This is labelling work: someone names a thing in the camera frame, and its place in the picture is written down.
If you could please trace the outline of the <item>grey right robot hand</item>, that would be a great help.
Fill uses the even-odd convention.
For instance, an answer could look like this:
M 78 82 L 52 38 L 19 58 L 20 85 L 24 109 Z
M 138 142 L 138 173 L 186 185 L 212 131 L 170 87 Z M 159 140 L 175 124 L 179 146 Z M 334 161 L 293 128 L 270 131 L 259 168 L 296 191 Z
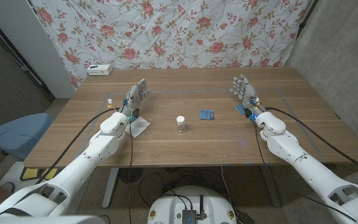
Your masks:
M 245 109 L 250 110 L 253 114 L 259 115 L 266 111 L 254 86 L 242 73 L 239 78 L 233 78 L 233 87 L 230 89 L 230 92 L 241 101 Z

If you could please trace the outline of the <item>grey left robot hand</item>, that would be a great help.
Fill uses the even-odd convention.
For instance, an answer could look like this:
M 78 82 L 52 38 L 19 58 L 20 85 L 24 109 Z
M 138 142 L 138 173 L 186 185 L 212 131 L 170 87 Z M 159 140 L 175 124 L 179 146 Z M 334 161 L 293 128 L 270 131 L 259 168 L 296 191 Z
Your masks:
M 126 94 L 122 107 L 119 112 L 129 116 L 136 109 L 139 109 L 141 102 L 148 96 L 151 91 L 148 89 L 146 79 L 140 80 L 134 84 Z

